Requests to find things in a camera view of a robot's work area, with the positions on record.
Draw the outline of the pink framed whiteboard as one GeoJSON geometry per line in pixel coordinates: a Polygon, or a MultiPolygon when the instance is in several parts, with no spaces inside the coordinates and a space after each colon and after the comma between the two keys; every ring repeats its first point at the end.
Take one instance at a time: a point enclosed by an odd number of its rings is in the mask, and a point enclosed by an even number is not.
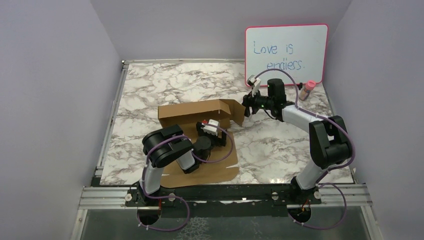
{"type": "Polygon", "coordinates": [[[329,26],[325,23],[250,26],[245,30],[245,78],[279,78],[287,86],[324,79],[329,26]]]}

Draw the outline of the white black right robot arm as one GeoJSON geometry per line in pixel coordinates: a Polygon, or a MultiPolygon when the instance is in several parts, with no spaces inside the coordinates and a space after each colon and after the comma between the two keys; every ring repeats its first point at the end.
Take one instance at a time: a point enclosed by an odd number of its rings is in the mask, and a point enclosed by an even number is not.
{"type": "Polygon", "coordinates": [[[270,111],[278,121],[298,127],[309,135],[311,160],[290,182],[289,199],[300,204],[316,190],[316,184],[327,171],[337,168],[354,156],[354,147],[347,136],[344,120],[340,116],[321,116],[288,101],[281,79],[267,82],[267,95],[261,95],[260,80],[251,76],[247,80],[251,91],[242,99],[244,115],[249,117],[259,110],[270,111]]]}

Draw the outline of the aluminium front frame rail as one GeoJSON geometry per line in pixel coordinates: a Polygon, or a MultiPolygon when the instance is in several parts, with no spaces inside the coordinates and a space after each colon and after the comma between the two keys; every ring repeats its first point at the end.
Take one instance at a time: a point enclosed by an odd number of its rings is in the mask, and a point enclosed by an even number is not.
{"type": "Polygon", "coordinates": [[[364,184],[324,186],[310,198],[311,228],[288,212],[282,184],[165,188],[146,206],[125,186],[82,190],[73,240],[380,240],[383,235],[364,184]]]}

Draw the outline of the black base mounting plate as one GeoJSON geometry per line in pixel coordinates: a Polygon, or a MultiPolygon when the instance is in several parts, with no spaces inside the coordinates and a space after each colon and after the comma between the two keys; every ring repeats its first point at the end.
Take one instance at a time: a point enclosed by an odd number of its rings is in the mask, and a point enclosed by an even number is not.
{"type": "Polygon", "coordinates": [[[177,188],[161,187],[155,196],[143,199],[135,185],[86,187],[80,206],[87,209],[135,210],[142,219],[225,217],[287,217],[289,208],[321,204],[316,190],[305,200],[293,201],[290,184],[212,184],[177,188]]]}

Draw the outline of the pink lidded marker jar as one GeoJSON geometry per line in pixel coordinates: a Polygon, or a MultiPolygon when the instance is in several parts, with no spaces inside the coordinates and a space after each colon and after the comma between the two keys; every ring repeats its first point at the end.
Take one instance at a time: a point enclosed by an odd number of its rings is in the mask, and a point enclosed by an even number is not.
{"type": "Polygon", "coordinates": [[[316,87],[317,83],[313,80],[309,80],[304,84],[304,87],[300,91],[299,100],[305,101],[316,87]]]}

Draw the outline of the brown cardboard box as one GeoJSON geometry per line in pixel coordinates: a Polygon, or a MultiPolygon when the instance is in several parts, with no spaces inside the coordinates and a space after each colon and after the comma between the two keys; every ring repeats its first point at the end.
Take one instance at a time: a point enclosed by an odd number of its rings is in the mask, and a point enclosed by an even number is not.
{"type": "Polygon", "coordinates": [[[214,99],[171,105],[157,109],[160,125],[179,125],[193,143],[193,160],[186,167],[176,160],[164,168],[160,184],[177,188],[204,184],[218,184],[233,180],[239,173],[237,148],[231,122],[242,126],[245,107],[234,99],[214,99]]]}

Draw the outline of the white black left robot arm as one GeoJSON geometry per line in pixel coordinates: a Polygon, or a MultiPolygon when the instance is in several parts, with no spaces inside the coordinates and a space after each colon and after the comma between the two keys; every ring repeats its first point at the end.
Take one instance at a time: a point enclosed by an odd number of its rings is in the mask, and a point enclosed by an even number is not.
{"type": "Polygon", "coordinates": [[[138,199],[144,205],[152,205],[157,199],[161,188],[161,178],[164,168],[173,162],[185,174],[197,170],[202,163],[211,163],[209,157],[216,147],[225,147],[230,140],[229,152],[214,163],[228,158],[235,148],[234,138],[216,120],[204,120],[196,123],[197,139],[192,142],[184,134],[180,125],[164,127],[147,134],[142,139],[143,153],[146,163],[138,181],[138,199]]]}

